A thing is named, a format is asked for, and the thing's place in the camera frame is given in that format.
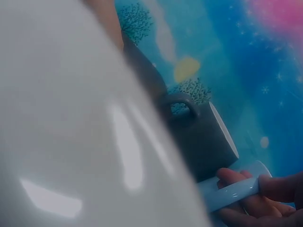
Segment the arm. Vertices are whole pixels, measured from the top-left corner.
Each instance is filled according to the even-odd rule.
[[[114,0],[84,0],[94,11],[115,45],[122,51],[123,40],[121,27]]]

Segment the mug handle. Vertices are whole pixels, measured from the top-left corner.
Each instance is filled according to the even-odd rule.
[[[167,106],[177,103],[185,104],[195,117],[198,118],[201,116],[199,107],[195,104],[195,102],[191,99],[189,95],[184,93],[175,93],[175,94],[166,95],[161,99],[159,105]]]
[[[209,212],[214,212],[248,196],[259,193],[257,178],[249,178],[231,184],[225,188],[204,195],[204,202]]]

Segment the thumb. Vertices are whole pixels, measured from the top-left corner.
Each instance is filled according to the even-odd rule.
[[[271,200],[295,202],[297,210],[303,208],[303,172],[281,178],[259,177],[260,192]]]
[[[260,192],[274,201],[294,202],[296,182],[294,177],[271,178],[261,175],[259,177]]]

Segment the blue background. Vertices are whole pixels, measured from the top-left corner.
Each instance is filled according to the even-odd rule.
[[[117,10],[137,0],[116,1]],[[302,59],[288,40],[248,14],[240,0],[158,0],[178,59],[201,63],[194,75],[212,91],[212,102],[238,148],[238,165],[261,160],[273,175],[303,170]],[[156,43],[157,23],[138,45],[167,87],[178,86],[174,65]],[[269,146],[260,141],[268,138]]]

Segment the cup rim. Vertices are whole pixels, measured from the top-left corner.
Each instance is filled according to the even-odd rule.
[[[213,113],[214,113],[214,116],[223,132],[223,135],[225,137],[225,139],[227,140],[229,146],[231,147],[232,151],[234,152],[235,156],[237,158],[239,158],[239,153],[238,153],[238,150],[236,148],[236,145],[234,144],[233,140],[232,140],[232,137],[230,135],[230,133],[228,132],[228,129],[227,127],[225,126],[220,114],[218,113],[216,107],[211,103],[209,102],[209,105],[210,105],[210,108],[212,109]]]

